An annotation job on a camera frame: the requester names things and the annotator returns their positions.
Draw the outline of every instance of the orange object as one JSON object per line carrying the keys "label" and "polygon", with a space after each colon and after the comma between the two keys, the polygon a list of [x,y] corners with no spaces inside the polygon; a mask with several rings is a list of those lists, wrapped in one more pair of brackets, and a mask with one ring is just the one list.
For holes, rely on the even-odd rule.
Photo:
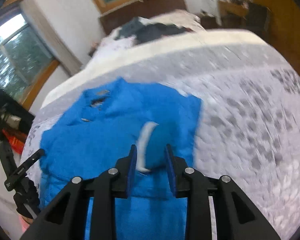
{"label": "orange object", "polygon": [[17,139],[15,136],[10,135],[5,129],[2,129],[2,133],[6,136],[8,139],[11,148],[18,154],[22,154],[23,148],[25,144],[21,142],[19,139]]}

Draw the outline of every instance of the beige curtain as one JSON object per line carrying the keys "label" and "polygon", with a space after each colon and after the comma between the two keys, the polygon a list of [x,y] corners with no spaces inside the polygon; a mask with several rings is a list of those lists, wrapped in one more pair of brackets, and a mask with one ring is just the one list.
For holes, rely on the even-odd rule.
{"label": "beige curtain", "polygon": [[47,21],[46,17],[34,0],[23,0],[20,7],[30,25],[45,41],[53,55],[61,62],[71,75],[80,71],[82,63],[72,54],[63,43],[56,31]]}

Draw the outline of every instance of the triangular cutout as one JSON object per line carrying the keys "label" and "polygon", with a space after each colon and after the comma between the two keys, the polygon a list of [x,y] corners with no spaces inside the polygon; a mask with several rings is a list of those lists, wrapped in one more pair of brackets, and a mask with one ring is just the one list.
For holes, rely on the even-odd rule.
{"label": "triangular cutout", "polygon": [[235,209],[237,211],[239,223],[245,224],[247,222],[255,220],[256,218],[254,214],[243,202],[243,200],[237,195],[237,193],[232,192],[231,195],[232,195]]}
{"label": "triangular cutout", "polygon": [[66,208],[68,206],[70,199],[70,193],[67,193],[63,198],[61,198],[55,207],[51,209],[48,213],[46,220],[48,222],[61,225],[63,218],[65,216]]}

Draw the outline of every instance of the blanket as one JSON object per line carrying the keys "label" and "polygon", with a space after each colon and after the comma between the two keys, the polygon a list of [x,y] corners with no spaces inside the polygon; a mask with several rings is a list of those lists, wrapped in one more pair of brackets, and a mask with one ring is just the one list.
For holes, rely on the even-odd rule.
{"label": "blanket", "polygon": [[[248,31],[181,34],[134,47],[87,68],[46,98],[26,141],[24,161],[80,93],[122,76],[160,82],[203,99],[195,168],[229,175],[282,240],[300,225],[300,77],[271,46]],[[38,185],[41,171],[28,176]],[[216,239],[213,226],[213,238]]]}

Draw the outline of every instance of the sky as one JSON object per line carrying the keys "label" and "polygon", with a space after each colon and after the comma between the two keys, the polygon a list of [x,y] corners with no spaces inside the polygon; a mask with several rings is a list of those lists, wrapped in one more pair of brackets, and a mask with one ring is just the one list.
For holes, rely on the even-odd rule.
{"label": "sky", "polygon": [[0,26],[0,37],[4,40],[20,29],[26,22],[21,14],[16,15]]}

